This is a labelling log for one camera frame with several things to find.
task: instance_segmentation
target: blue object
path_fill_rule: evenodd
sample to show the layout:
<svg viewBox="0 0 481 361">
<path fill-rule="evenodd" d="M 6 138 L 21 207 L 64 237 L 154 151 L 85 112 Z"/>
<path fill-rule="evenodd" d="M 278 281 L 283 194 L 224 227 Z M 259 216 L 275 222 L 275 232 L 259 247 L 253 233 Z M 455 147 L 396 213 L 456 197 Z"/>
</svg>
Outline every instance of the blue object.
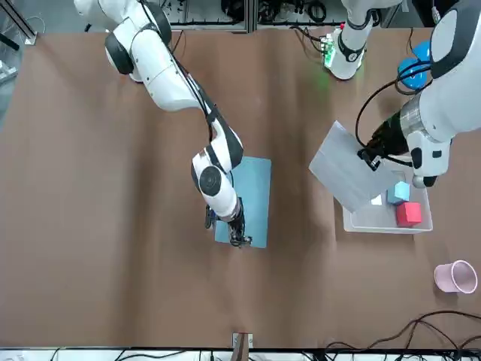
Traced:
<svg viewBox="0 0 481 361">
<path fill-rule="evenodd" d="M 416 47 L 413 48 L 413 54 L 416 57 L 414 58 L 406 58 L 404 59 L 398 66 L 398 73 L 401 73 L 405 68 L 407 68 L 409 65 L 412 65 L 418 61 L 421 62 L 427 62 L 430 59 L 430 50 L 429 50 L 429 41 L 423 41 L 416 45 Z M 422 69 L 427 65 L 420 65 L 420 66 L 415 66 L 411 68 L 410 70 L 406 71 L 403 73 L 403 75 L 407 73 L 412 73 L 418 69 Z M 428 75 L 426 74 L 426 71 L 416 74 L 412 77 L 408 77 L 406 79 L 403 79 L 401 82 L 404 84 L 406 87 L 409 89 L 420 89 L 422 88 L 425 84 L 426 81 L 428 80 Z"/>
<path fill-rule="evenodd" d="M 413 49 L 415 57 L 423 62 L 430 59 L 429 40 L 422 41 Z"/>
<path fill-rule="evenodd" d="M 409 184 L 398 182 L 388 189 L 388 203 L 392 205 L 400 205 L 409 201 Z"/>
<path fill-rule="evenodd" d="M 408 66 L 410 66 L 412 64 L 415 64 L 417 62 L 418 62 L 418 60 L 414 59 L 414 58 L 404 59 L 401 62 L 401 64 L 399 64 L 398 73 L 400 74 L 405 68 L 407 68 Z M 411 69 L 409 69 L 408 71 L 405 71 L 402 75 L 406 75 L 408 73 L 413 73 L 418 69 L 425 68 L 426 66 L 427 65 L 414 66 Z M 402 84 L 407 86 L 409 89 L 415 90 L 415 89 L 422 88 L 426 84 L 427 79 L 428 79 L 428 75 L 426 74 L 425 71 L 423 71 L 422 73 L 418 73 L 418 74 L 413 75 L 411 77 L 407 77 L 406 79 L 401 80 L 401 82 L 402 82 Z"/>
<path fill-rule="evenodd" d="M 251 247 L 268 245 L 269 193 L 271 191 L 271 161 L 245 156 L 233 171 L 234 188 L 244 204 L 245 235 L 253 238 Z M 229 243 L 227 223 L 217 220 L 215 239 Z"/>
</svg>

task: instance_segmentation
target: white floor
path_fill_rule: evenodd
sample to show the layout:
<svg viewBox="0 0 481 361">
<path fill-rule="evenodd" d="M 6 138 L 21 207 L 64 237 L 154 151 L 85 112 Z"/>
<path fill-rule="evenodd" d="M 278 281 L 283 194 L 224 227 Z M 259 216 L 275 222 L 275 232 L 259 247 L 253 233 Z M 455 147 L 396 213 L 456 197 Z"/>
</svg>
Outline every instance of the white floor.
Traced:
<svg viewBox="0 0 481 361">
<path fill-rule="evenodd" d="M 0 350 L 0 361 L 50 361 L 55 349 L 44 350 Z M 54 361 L 114 361 L 121 350 L 60 350 L 55 356 Z M 177 350 L 167 351 L 126 351 L 123 356 L 137 353 L 147 353 L 153 356 L 163 356 Z M 231 352 L 215 351 L 213 353 L 216 361 L 230 360 Z M 397 355 L 388 355 L 386 361 L 395 361 Z M 251 361 L 309 361 L 309 359 L 300 353 L 250 353 Z M 338 355 L 336 361 L 385 361 L 384 355 Z M 147 357 L 131 358 L 135 361 L 150 360 Z M 210 361 L 210 351 L 186 351 L 184 353 L 162 358 L 165 361 Z M 440 356 L 424 356 L 409 358 L 411 361 L 443 361 Z"/>
</svg>

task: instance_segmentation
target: light blue cube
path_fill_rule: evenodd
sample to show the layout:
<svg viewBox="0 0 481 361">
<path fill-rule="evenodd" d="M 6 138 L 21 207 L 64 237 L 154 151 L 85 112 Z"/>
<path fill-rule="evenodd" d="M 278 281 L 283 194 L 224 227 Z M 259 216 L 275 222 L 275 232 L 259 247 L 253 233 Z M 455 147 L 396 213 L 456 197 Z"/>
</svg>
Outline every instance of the light blue cube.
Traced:
<svg viewBox="0 0 481 361">
<path fill-rule="evenodd" d="M 388 189 L 388 203 L 400 205 L 409 201 L 409 184 L 399 182 L 392 188 Z"/>
</svg>

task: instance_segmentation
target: red cube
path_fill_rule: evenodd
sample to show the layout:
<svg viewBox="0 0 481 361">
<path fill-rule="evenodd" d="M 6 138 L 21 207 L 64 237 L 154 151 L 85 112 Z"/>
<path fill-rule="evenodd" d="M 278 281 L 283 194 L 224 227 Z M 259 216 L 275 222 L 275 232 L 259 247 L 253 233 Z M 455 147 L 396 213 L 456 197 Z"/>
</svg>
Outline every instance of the red cube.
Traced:
<svg viewBox="0 0 481 361">
<path fill-rule="evenodd" d="M 412 227 L 422 222 L 421 205 L 417 202 L 405 202 L 396 208 L 399 227 Z"/>
</svg>

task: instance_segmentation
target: metal frame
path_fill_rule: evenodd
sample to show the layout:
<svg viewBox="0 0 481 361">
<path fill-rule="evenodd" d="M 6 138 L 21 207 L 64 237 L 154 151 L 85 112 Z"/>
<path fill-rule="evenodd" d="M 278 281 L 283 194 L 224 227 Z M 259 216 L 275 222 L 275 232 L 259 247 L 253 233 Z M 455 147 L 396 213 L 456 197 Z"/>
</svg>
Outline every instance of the metal frame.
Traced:
<svg viewBox="0 0 481 361">
<path fill-rule="evenodd" d="M 22 14 L 15 8 L 10 0 L 0 0 L 0 8 L 12 19 L 18 29 L 25 35 L 25 44 L 34 45 L 37 39 L 37 32 L 30 26 Z"/>
</svg>

